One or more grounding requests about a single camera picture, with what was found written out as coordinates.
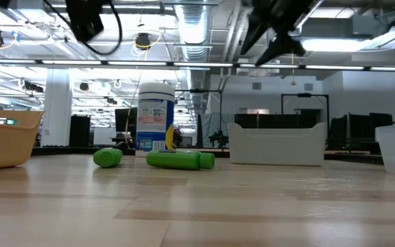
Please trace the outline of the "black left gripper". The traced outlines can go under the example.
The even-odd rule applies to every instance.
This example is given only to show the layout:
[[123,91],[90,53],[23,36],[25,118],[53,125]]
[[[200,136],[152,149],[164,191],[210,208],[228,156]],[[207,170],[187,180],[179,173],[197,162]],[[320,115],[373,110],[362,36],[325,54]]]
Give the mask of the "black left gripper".
[[87,43],[104,30],[100,14],[104,0],[66,0],[70,28],[76,39]]

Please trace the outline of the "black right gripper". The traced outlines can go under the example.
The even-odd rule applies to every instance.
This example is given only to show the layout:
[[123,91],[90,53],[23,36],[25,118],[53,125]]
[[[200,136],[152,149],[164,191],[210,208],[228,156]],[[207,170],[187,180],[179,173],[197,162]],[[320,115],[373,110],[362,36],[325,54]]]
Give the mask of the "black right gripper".
[[268,48],[256,61],[257,67],[285,54],[303,56],[306,49],[302,43],[287,33],[295,30],[296,22],[303,14],[310,12],[313,2],[314,0],[253,1],[253,9],[248,17],[248,30],[240,54],[245,55],[260,37],[272,28],[279,35],[274,41],[270,41]]

